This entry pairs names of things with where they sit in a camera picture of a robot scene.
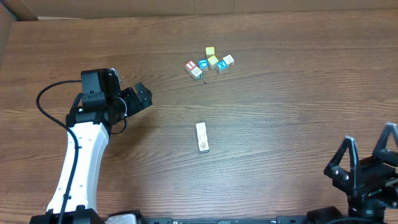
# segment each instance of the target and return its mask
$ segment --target wooden table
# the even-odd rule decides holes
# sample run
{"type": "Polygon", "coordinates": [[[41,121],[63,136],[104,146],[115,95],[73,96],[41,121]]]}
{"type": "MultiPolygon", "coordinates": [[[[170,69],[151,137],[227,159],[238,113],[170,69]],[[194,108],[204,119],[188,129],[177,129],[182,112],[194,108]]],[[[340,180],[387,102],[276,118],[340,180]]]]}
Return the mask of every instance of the wooden table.
{"type": "MultiPolygon", "coordinates": [[[[154,105],[110,140],[101,216],[346,212],[346,195],[323,168],[345,135],[364,158],[384,123],[398,122],[397,19],[396,10],[376,10],[14,23],[0,74],[0,221],[44,214],[60,177],[66,132],[38,111],[38,92],[109,67],[123,88],[144,83],[154,105]],[[226,75],[205,73],[204,84],[184,65],[206,46],[236,63],[226,75]],[[208,154],[198,152],[199,122],[208,154]]],[[[51,89],[42,106],[64,120],[80,91],[51,89]]],[[[398,222],[397,212],[387,221],[398,222]]]]}

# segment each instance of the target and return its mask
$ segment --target wall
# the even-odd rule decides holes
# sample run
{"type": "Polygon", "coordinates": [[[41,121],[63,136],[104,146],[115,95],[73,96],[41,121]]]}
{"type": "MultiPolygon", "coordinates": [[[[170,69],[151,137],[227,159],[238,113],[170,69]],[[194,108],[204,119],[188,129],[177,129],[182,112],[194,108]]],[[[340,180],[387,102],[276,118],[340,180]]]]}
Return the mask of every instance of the wall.
{"type": "Polygon", "coordinates": [[[4,54],[6,53],[7,40],[10,34],[11,25],[14,18],[8,13],[7,9],[0,4],[0,69],[4,54]]]}
{"type": "Polygon", "coordinates": [[[129,17],[398,7],[397,0],[5,0],[36,17],[129,17]]]}

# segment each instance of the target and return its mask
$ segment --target row of blocks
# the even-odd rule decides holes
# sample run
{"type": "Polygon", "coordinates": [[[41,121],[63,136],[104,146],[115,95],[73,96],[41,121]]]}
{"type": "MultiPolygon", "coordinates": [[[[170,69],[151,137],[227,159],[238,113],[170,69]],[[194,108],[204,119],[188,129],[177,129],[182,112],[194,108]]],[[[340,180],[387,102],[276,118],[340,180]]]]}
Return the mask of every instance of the row of blocks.
{"type": "Polygon", "coordinates": [[[227,55],[222,61],[219,61],[215,56],[214,47],[206,48],[207,59],[201,59],[198,62],[198,66],[192,60],[185,65],[185,69],[195,80],[200,80],[203,78],[203,71],[208,71],[209,67],[211,69],[217,68],[218,73],[226,73],[227,68],[234,65],[234,58],[231,55],[227,55]]]}

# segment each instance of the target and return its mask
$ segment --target cluster of blocks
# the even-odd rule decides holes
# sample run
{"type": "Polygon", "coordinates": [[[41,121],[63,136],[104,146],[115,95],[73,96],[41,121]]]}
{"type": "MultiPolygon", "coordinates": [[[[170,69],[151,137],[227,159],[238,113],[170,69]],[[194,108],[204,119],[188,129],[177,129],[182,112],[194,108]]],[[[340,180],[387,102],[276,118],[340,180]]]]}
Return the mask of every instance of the cluster of blocks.
{"type": "Polygon", "coordinates": [[[198,61],[198,65],[195,64],[193,60],[189,61],[185,65],[185,69],[195,80],[200,80],[203,78],[203,72],[211,69],[217,69],[218,73],[224,74],[227,68],[234,65],[234,58],[231,55],[225,56],[221,61],[215,55],[214,47],[206,48],[206,59],[201,59],[198,61]]]}

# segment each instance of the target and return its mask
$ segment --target wood grain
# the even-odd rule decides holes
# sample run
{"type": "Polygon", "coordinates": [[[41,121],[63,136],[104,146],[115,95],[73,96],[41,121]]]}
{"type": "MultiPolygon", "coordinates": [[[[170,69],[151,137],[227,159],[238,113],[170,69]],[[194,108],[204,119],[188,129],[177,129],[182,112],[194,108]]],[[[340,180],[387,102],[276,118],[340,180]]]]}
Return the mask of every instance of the wood grain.
{"type": "MultiPolygon", "coordinates": [[[[345,212],[345,194],[322,170],[345,135],[363,158],[384,123],[398,122],[397,19],[398,10],[375,10],[14,23],[0,74],[0,221],[43,214],[60,176],[66,134],[36,109],[38,92],[108,67],[123,87],[144,83],[154,105],[111,138],[101,216],[137,208],[174,218],[275,217],[329,205],[345,212]],[[184,65],[210,45],[236,65],[195,82],[184,65]],[[208,154],[198,152],[199,122],[208,154]]],[[[79,91],[57,87],[42,106],[64,119],[79,91]]]]}

